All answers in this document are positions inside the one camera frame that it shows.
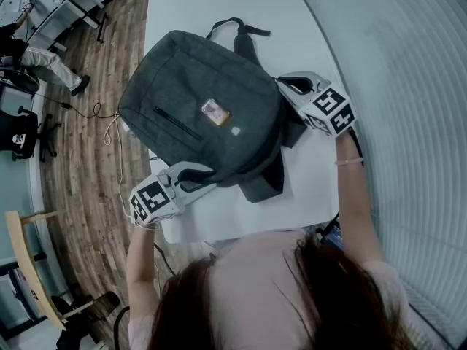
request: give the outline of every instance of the black shoe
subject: black shoe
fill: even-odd
[[[88,75],[85,75],[83,78],[81,78],[81,83],[75,89],[73,89],[72,96],[76,96],[78,93],[83,92],[89,85],[89,81],[90,77]]]

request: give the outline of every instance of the white curtain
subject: white curtain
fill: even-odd
[[[467,336],[467,0],[306,1],[360,117],[387,258],[413,304],[459,346]]]

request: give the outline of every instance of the khaki pants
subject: khaki pants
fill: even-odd
[[[53,71],[65,86],[74,90],[81,83],[81,78],[68,69],[55,53],[39,48],[28,47],[21,57],[21,65],[25,67],[42,67]]]

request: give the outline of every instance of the zipper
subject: zipper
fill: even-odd
[[[195,131],[193,131],[191,128],[180,122],[177,118],[172,117],[168,112],[163,111],[161,108],[158,108],[156,106],[153,107],[153,110],[156,114],[160,115],[162,118],[165,120],[168,120],[169,122],[173,123],[176,125],[178,128],[181,130],[184,130],[188,135],[191,135],[193,138],[195,138],[198,141],[201,141],[203,138],[201,135],[198,135]]]

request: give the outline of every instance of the backpack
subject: backpack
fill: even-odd
[[[239,24],[235,52],[209,40],[230,21]],[[169,32],[144,57],[118,109],[169,166],[206,165],[215,172],[203,182],[240,184],[250,202],[259,202],[282,193],[287,103],[260,67],[248,34],[269,36],[270,31],[231,18],[216,23],[207,38]]]

